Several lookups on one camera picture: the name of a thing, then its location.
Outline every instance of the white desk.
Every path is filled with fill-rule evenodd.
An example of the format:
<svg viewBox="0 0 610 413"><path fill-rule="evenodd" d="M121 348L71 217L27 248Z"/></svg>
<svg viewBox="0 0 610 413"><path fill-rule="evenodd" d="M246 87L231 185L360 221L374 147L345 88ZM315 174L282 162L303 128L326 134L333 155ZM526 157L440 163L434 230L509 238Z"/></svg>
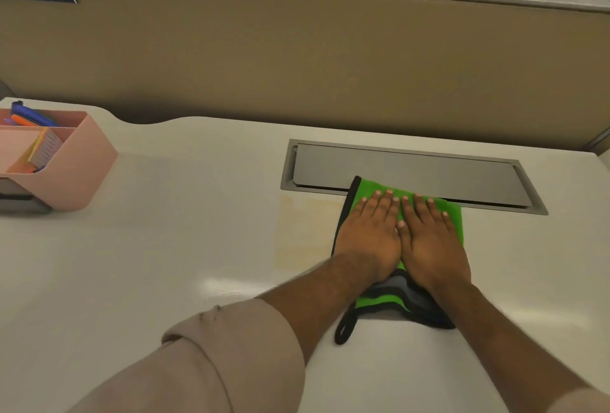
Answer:
<svg viewBox="0 0 610 413"><path fill-rule="evenodd" d="M120 156L87 209L0 216L3 413L61 412L156 348L172 324L280 283L311 251L324 259L334 232L308 219L325 212L334 226L343 198L279 189L291 138L520 160L550 215L464 209L473 278L610 390L610 172L593 154L202 117L133 125L94 107L26 104L85 109ZM276 234L291 203L301 224ZM302 413L410 410L503 407L455 331L361 320L343 347L325 336Z"/></svg>

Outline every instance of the pink desk organizer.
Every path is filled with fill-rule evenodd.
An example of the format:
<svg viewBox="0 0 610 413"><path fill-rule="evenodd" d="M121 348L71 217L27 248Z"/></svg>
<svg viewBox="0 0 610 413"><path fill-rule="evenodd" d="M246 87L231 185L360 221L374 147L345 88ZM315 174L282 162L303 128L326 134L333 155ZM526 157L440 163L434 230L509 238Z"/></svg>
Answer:
<svg viewBox="0 0 610 413"><path fill-rule="evenodd" d="M0 173L56 210L85 208L117 159L118 152L84 111L38 110L61 127L52 128L64 141L44 169L33 174ZM0 109L0 123L10 109ZM14 132L36 127L0 126Z"/></svg>

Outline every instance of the orange pen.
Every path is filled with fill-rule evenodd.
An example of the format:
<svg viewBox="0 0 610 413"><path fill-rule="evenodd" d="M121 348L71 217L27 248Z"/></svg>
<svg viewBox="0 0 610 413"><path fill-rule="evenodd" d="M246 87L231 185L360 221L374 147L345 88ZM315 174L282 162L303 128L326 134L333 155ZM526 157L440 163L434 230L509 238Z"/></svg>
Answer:
<svg viewBox="0 0 610 413"><path fill-rule="evenodd" d="M38 124L34 124L31 121L28 121L25 118L22 118L21 116L19 116L18 114L12 114L10 116L10 118L16 122L17 124L19 124L20 126L36 126L36 127L40 127Z"/></svg>

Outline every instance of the beige sleeve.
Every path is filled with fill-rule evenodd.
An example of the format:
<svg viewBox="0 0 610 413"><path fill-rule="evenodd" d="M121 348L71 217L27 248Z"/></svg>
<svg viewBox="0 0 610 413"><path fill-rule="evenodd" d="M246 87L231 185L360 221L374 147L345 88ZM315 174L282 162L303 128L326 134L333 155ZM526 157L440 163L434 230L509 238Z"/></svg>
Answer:
<svg viewBox="0 0 610 413"><path fill-rule="evenodd" d="M260 299L177 324L161 348L70 413L296 413L305 364L292 328Z"/></svg>
<svg viewBox="0 0 610 413"><path fill-rule="evenodd" d="M596 389L577 389L561 397L547 413L610 413L610 395Z"/></svg>

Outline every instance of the cubicle partition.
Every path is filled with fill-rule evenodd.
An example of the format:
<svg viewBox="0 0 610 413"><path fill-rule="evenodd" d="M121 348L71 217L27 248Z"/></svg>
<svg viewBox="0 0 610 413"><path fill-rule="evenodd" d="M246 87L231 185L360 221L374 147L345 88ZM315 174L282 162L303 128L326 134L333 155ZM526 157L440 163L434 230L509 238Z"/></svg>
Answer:
<svg viewBox="0 0 610 413"><path fill-rule="evenodd" d="M591 1L77 1L0 0L16 96L569 150L610 126Z"/></svg>

